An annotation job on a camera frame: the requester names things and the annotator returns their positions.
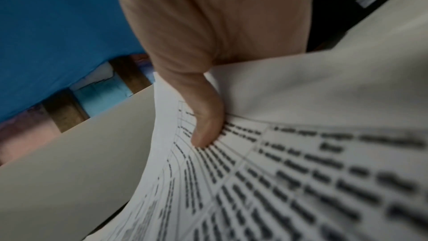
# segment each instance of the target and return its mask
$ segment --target wood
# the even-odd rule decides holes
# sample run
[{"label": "wood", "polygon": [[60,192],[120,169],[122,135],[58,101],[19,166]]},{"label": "wood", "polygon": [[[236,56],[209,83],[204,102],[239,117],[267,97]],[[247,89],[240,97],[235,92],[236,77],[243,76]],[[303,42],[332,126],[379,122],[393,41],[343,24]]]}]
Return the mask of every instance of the wood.
[{"label": "wood", "polygon": [[89,119],[68,89],[52,95],[42,104],[61,133]]},{"label": "wood", "polygon": [[152,84],[129,56],[115,58],[109,63],[134,94]]}]

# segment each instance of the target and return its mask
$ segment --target wooden slat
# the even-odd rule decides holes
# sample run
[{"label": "wooden slat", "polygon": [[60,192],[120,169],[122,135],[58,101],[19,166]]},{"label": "wooden slat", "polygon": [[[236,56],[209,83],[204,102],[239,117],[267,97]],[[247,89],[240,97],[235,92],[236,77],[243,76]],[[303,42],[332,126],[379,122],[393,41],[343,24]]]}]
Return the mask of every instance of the wooden slat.
[{"label": "wooden slat", "polygon": [[110,64],[134,94],[152,84],[128,56],[115,58],[110,61]]},{"label": "wooden slat", "polygon": [[43,106],[61,133],[89,119],[73,93],[68,89],[43,101]]}]

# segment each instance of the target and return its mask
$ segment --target gray surface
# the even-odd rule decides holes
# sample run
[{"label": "gray surface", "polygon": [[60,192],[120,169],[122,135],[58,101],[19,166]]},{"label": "gray surface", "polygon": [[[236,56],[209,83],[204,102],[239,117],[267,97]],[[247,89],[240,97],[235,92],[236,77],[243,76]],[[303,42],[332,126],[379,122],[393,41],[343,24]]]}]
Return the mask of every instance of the gray surface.
[{"label": "gray surface", "polygon": [[82,240],[131,198],[154,120],[149,87],[0,167],[0,240]]}]

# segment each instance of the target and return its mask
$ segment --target hand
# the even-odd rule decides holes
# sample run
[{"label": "hand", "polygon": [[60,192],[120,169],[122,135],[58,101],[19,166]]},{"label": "hand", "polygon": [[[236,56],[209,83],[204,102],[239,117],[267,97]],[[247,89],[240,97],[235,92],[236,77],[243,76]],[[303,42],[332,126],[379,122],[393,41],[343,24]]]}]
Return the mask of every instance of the hand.
[{"label": "hand", "polygon": [[312,0],[120,0],[159,75],[193,110],[192,144],[223,126],[223,102],[203,73],[213,65],[304,53]]}]

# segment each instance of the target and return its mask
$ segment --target blue cloth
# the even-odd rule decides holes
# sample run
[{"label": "blue cloth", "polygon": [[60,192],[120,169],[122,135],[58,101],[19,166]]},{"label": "blue cloth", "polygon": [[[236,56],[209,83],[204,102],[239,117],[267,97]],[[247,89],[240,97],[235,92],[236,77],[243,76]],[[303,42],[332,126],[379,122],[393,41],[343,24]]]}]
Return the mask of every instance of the blue cloth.
[{"label": "blue cloth", "polygon": [[0,121],[143,52],[118,0],[0,0]]}]

